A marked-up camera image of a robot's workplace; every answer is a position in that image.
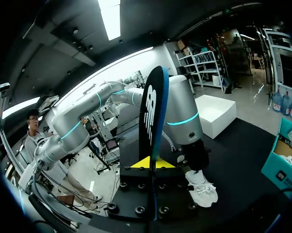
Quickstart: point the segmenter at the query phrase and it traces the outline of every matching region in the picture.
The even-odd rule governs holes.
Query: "white robotic arm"
[[[124,89],[123,83],[133,81],[134,79],[127,79],[122,82],[104,83],[57,114],[52,120],[52,124],[58,135],[49,138],[36,150],[35,160],[33,165],[31,164],[32,170],[35,170],[37,166],[39,166],[37,169],[50,170],[55,162],[67,154],[84,148],[89,142],[90,136],[81,124],[80,118],[101,107],[109,97],[114,102],[129,103],[140,107],[144,90],[140,88]],[[174,142],[180,144],[185,153],[190,154],[187,160],[195,162],[197,152],[206,153],[203,142],[200,140],[202,128],[198,110],[189,83],[183,75],[173,76],[169,79],[165,123],[173,134]]]

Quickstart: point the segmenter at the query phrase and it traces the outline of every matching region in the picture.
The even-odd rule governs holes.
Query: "metal frame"
[[[7,151],[7,156],[9,158],[9,160],[11,161],[12,165],[15,167],[15,170],[17,171],[19,176],[21,176],[24,172],[24,168],[19,163],[19,161],[16,159],[16,157],[15,157],[15,155],[14,155],[14,153],[13,153],[13,151],[8,143],[6,134],[5,134],[3,126],[1,124],[2,113],[4,112],[5,103],[6,103],[5,91],[0,91],[0,138],[1,138],[2,143]]]
[[[220,70],[219,70],[220,68],[218,67],[218,63],[217,63],[217,60],[216,60],[216,58],[215,58],[214,52],[213,52],[213,51],[206,51],[206,52],[201,52],[201,53],[198,53],[198,54],[193,55],[192,52],[191,52],[191,50],[189,50],[189,53],[190,53],[190,55],[187,55],[187,56],[184,56],[184,57],[181,57],[181,58],[178,57],[178,54],[176,54],[176,55],[177,55],[178,62],[179,62],[179,64],[180,64],[181,66],[183,66],[183,65],[180,63],[181,60],[186,59],[186,58],[190,58],[190,57],[192,58],[192,60],[193,60],[193,64],[190,64],[190,65],[184,65],[183,67],[195,66],[196,72],[191,73],[191,75],[198,75],[198,77],[199,77],[199,82],[196,82],[196,83],[194,83],[194,84],[201,85],[202,90],[204,90],[204,85],[205,85],[205,86],[212,86],[212,87],[217,87],[217,88],[220,87],[220,88],[222,89],[222,91],[224,91],[224,89],[223,89],[223,79],[224,79],[224,78],[222,78],[222,79],[220,78]],[[199,56],[199,55],[205,54],[205,53],[212,53],[213,61],[197,63],[197,62],[195,61],[194,58],[197,57],[197,56]],[[214,69],[214,70],[208,70],[208,69],[206,69],[205,64],[210,64],[210,63],[215,63],[215,65],[216,65],[216,69]],[[200,71],[199,68],[198,68],[198,66],[203,66],[204,70],[201,70],[201,71]],[[220,79],[220,85],[219,85],[219,86],[215,86],[215,85],[213,85],[213,84],[207,84],[207,83],[203,84],[204,73],[217,73],[218,76],[219,76],[219,79]]]
[[[283,37],[288,37],[288,38],[290,38],[291,36],[288,35],[288,34],[285,34],[285,33],[271,32],[271,31],[267,31],[266,29],[263,29],[263,30],[264,30],[264,32],[266,34],[266,37],[268,38],[268,44],[269,44],[269,48],[270,48],[270,53],[271,53],[271,56],[273,58],[272,59],[272,64],[273,64],[273,69],[274,69],[275,88],[277,90],[279,88],[279,86],[283,86],[283,87],[285,87],[287,89],[292,90],[291,87],[286,86],[286,85],[278,82],[278,80],[277,80],[276,60],[275,60],[275,55],[274,55],[274,49],[282,49],[282,50],[287,50],[287,51],[292,52],[292,48],[288,48],[288,47],[285,47],[285,46],[271,44],[271,39],[270,39],[269,35],[281,35]]]

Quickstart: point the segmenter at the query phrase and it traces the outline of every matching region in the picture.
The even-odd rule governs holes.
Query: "fluorescent light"
[[[26,108],[32,104],[35,104],[38,102],[38,100],[40,99],[40,97],[37,97],[37,98],[34,98],[34,99],[31,99],[31,100],[27,100],[27,101],[24,101],[22,103],[19,103],[11,108],[8,108],[7,110],[5,110],[3,113],[2,113],[2,119],[5,119],[6,117],[10,116],[11,114],[21,110],[22,108]]]
[[[137,52],[134,52],[128,56],[125,56],[123,58],[120,58],[119,60],[117,61],[114,61],[112,63],[110,63],[109,65],[103,67],[102,69],[98,70],[97,72],[95,72],[94,74],[90,75],[88,78],[86,78],[85,80],[83,80],[81,83],[79,83],[77,86],[75,86],[73,89],[71,89],[66,95],[64,95],[59,101],[57,101],[54,105],[54,107],[58,106],[63,100],[65,100],[70,94],[72,94],[75,90],[77,90],[80,86],[82,86],[83,84],[85,84],[87,81],[89,81],[90,79],[92,79],[93,77],[95,77],[96,75],[98,75],[99,73],[103,72],[104,70],[124,61],[124,60],[127,60],[131,57],[134,57],[140,53],[143,53],[143,52],[147,52],[149,50],[152,50],[154,47],[149,47],[147,49],[144,49],[144,50],[140,50],[140,51],[137,51]]]
[[[120,0],[98,0],[109,40],[120,36]]]
[[[249,36],[247,36],[247,35],[240,34],[240,36],[244,36],[244,37],[246,37],[246,38],[248,38],[248,39],[255,40],[254,38],[251,38],[251,37],[249,37]]]
[[[120,0],[97,0],[101,10],[120,5]]]

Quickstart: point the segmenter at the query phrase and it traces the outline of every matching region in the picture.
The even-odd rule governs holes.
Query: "white box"
[[[195,99],[204,134],[214,139],[236,117],[235,101],[203,95]]]

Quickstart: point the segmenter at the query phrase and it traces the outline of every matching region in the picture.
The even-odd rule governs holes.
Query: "man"
[[[37,109],[31,109],[27,114],[27,123],[29,125],[29,130],[24,148],[26,149],[29,159],[31,159],[31,161],[33,161],[34,159],[34,152],[37,143],[41,141],[43,138],[45,138],[45,135],[38,131],[38,116],[39,112]],[[66,187],[67,189],[80,194],[82,197],[77,195],[76,201],[79,203],[83,202],[84,206],[88,209],[94,209],[95,206],[93,204],[102,199],[102,196],[94,196],[92,192],[85,189],[70,174],[67,168],[60,161],[56,162],[50,171],[43,172],[50,176],[57,183],[60,183],[62,186]],[[54,187],[57,188],[58,186],[57,183],[55,183],[48,176],[46,176],[46,178],[54,185]],[[65,190],[64,188],[61,188],[61,190],[67,195],[72,194],[71,192]]]

